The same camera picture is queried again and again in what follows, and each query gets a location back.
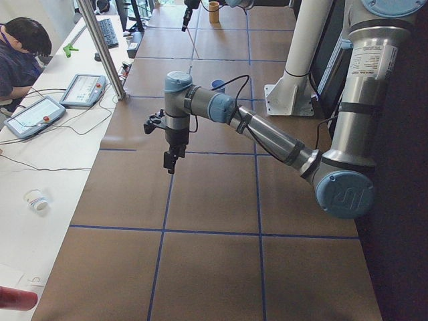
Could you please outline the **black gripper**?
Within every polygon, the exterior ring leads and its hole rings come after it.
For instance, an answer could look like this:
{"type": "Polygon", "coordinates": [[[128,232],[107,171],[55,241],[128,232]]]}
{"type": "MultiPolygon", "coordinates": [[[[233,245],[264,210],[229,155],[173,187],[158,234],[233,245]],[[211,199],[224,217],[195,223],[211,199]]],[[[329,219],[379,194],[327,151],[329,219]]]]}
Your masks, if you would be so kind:
{"type": "Polygon", "coordinates": [[[188,24],[191,20],[192,14],[193,14],[193,9],[199,8],[199,0],[184,0],[184,3],[187,6],[187,8],[185,10],[185,14],[183,17],[183,24],[182,24],[182,28],[181,28],[182,32],[186,32],[186,30],[188,28],[188,24]]]}
{"type": "Polygon", "coordinates": [[[189,128],[176,130],[167,127],[165,138],[169,149],[164,152],[163,167],[168,170],[168,174],[174,174],[177,157],[185,157],[186,147],[189,143],[189,128]]]}

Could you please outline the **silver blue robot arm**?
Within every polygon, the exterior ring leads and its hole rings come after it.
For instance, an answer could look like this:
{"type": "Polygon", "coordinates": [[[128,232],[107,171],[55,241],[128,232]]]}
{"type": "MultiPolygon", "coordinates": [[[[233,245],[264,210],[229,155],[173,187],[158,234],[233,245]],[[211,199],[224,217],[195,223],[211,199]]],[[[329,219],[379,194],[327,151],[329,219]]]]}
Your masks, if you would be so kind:
{"type": "Polygon", "coordinates": [[[254,1],[247,0],[225,0],[225,1],[208,1],[206,5],[201,0],[186,0],[184,1],[186,6],[185,14],[183,17],[183,23],[181,27],[182,32],[186,32],[188,29],[189,22],[191,20],[193,11],[198,9],[201,5],[205,11],[209,13],[209,22],[212,24],[219,23],[219,10],[224,6],[238,7],[243,10],[249,10],[254,6],[254,1]]]}
{"type": "Polygon", "coordinates": [[[194,85],[190,74],[174,71],[165,78],[165,107],[160,127],[169,144],[164,166],[174,173],[185,156],[190,118],[227,124],[252,139],[276,160],[296,169],[310,183],[318,205],[331,216],[355,219],[372,207],[375,190],[370,155],[381,107],[399,46],[410,36],[423,1],[347,1],[342,36],[351,49],[342,99],[330,148],[310,148],[236,98],[194,85]]]}

